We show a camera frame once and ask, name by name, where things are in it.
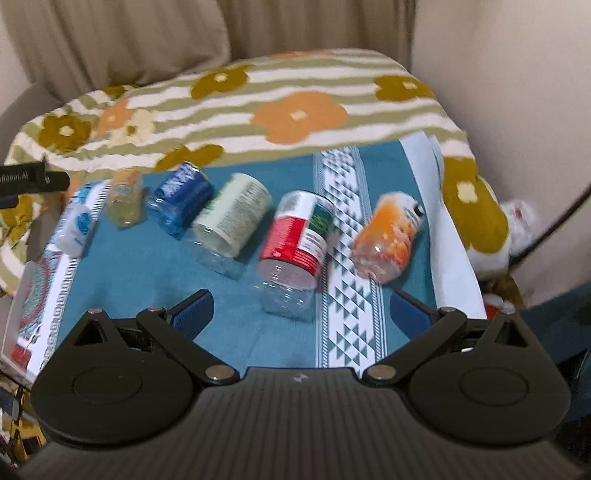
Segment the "white blue label cup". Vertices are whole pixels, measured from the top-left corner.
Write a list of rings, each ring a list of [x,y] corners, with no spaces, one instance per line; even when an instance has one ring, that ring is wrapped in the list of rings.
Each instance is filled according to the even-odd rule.
[[[50,236],[49,251],[71,258],[82,256],[104,206],[108,186],[107,181],[91,182],[73,194]]]

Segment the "pale green label cup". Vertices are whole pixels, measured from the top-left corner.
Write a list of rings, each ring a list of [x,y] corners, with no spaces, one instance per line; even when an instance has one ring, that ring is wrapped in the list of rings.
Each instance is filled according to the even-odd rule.
[[[238,259],[266,217],[273,198],[263,183],[232,173],[190,226],[197,261],[230,279],[238,279],[245,263]]]

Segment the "orange label clear cup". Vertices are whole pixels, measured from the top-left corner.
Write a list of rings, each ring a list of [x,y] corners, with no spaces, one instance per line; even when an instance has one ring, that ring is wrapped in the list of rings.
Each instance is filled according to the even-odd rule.
[[[382,195],[369,223],[353,242],[351,260],[356,275],[381,285],[399,278],[410,263],[425,218],[422,204],[409,194]]]

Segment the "beige curtain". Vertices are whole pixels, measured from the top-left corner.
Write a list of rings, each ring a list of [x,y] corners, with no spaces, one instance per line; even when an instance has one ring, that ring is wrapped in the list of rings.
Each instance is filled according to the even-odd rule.
[[[414,1],[4,1],[28,78],[63,101],[232,60],[362,48],[409,65]]]

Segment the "red label clear cup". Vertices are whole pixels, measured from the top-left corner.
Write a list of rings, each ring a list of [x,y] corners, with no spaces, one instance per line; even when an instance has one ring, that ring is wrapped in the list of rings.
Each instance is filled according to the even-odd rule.
[[[315,291],[334,223],[335,205],[328,198],[301,190],[283,195],[257,263],[264,312],[314,319]]]

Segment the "floral striped quilt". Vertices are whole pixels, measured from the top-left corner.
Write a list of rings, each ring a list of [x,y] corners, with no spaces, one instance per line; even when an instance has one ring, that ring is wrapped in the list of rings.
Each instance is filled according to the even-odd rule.
[[[44,160],[91,181],[129,167],[148,173],[185,161],[274,161],[420,131],[440,144],[443,197],[476,275],[501,274],[510,257],[509,222],[466,133],[428,84],[375,51],[276,54],[148,86],[95,90],[27,115],[1,160]]]

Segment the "white plush toy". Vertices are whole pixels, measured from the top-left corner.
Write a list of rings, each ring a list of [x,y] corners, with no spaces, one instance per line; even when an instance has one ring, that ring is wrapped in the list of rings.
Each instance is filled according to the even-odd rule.
[[[479,281],[505,274],[510,260],[523,253],[537,237],[538,215],[522,199],[496,204],[491,216],[469,231],[468,257]]]

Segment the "yellow label clear cup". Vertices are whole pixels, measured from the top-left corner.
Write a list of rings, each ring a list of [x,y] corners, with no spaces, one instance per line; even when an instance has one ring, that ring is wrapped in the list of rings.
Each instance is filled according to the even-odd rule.
[[[143,176],[134,168],[116,171],[108,194],[106,215],[118,228],[126,229],[142,219]]]

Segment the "teal patterned cloth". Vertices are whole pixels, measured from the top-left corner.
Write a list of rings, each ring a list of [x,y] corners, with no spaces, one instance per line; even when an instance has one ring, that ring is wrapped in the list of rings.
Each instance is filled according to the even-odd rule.
[[[403,314],[397,290],[431,307],[455,307],[483,318],[478,281],[441,198],[441,163],[438,142],[417,133],[382,144],[209,169],[208,179],[217,187],[245,174],[262,183],[274,201],[304,190],[335,205],[329,251],[311,292],[273,286],[259,271],[270,219],[259,224],[238,258],[228,259],[207,252],[192,234],[168,235],[149,217],[118,229],[106,215],[110,183],[87,184],[74,195],[93,218],[85,252],[73,258],[48,244],[26,267],[2,324],[2,365],[31,384],[87,310],[128,318],[150,306],[169,308],[200,289],[211,292],[214,311],[197,343],[238,370],[365,370],[426,327]],[[349,256],[379,199],[391,192],[417,200],[426,219],[408,267],[380,285],[356,274]]]

